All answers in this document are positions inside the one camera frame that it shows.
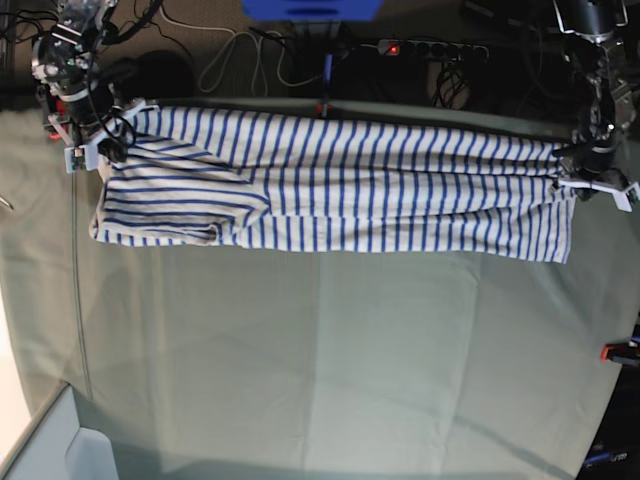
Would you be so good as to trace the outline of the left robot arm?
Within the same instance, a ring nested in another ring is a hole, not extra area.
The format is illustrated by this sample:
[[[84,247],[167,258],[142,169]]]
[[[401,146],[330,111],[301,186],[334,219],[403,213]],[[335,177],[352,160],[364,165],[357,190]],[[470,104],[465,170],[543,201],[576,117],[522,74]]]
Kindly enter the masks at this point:
[[[575,190],[586,201],[610,195],[618,210],[639,203],[639,183],[616,161],[629,157],[627,132],[637,118],[632,87],[625,77],[625,46],[620,30],[629,23],[623,1],[527,1],[521,48],[528,49],[531,27],[545,12],[554,13],[565,36],[562,52],[576,83],[577,125],[569,144],[552,152],[561,165],[555,185]]]

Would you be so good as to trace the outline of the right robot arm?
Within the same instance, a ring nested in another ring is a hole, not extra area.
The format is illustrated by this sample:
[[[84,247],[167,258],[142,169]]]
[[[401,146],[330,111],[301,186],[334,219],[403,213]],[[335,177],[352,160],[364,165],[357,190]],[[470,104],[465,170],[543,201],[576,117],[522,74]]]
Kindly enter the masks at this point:
[[[43,128],[64,144],[69,174],[93,171],[101,159],[122,162],[136,142],[132,121],[155,106],[143,98],[125,100],[116,85],[136,73],[123,60],[102,72],[98,50],[130,40],[163,5],[153,1],[124,32],[111,22],[116,1],[60,1],[56,23],[34,42],[31,73]]]

